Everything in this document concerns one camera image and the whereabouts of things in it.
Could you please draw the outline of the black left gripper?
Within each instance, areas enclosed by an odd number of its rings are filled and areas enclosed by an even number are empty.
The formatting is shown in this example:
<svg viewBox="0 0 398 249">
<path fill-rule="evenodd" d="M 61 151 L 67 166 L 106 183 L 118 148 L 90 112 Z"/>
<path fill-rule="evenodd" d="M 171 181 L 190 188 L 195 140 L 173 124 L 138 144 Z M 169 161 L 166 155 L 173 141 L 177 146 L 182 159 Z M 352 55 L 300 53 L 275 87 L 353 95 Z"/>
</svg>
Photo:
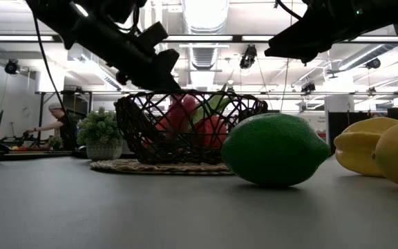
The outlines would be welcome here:
<svg viewBox="0 0 398 249">
<path fill-rule="evenodd" d="M 159 53 L 154 49 L 168 37 L 159 22 L 137 36 L 123 33 L 92 17 L 82 17 L 75 23 L 73 35 L 78 44 L 115 67 L 135 86 L 150 91 L 180 88 L 171 74 L 180 54 L 174 49 Z"/>
</svg>

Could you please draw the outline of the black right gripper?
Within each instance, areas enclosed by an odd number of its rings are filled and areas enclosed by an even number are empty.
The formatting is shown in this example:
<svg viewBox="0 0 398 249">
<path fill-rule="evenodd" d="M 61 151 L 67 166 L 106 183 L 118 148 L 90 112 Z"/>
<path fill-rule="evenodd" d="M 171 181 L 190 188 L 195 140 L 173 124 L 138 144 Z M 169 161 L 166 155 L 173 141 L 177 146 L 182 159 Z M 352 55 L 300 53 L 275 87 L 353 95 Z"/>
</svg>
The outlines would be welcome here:
<svg viewBox="0 0 398 249">
<path fill-rule="evenodd" d="M 308 3 L 295 24 L 268 41 L 267 57 L 299 59 L 304 64 L 332 45 L 364 34 L 361 12 L 352 3 Z"/>
</svg>

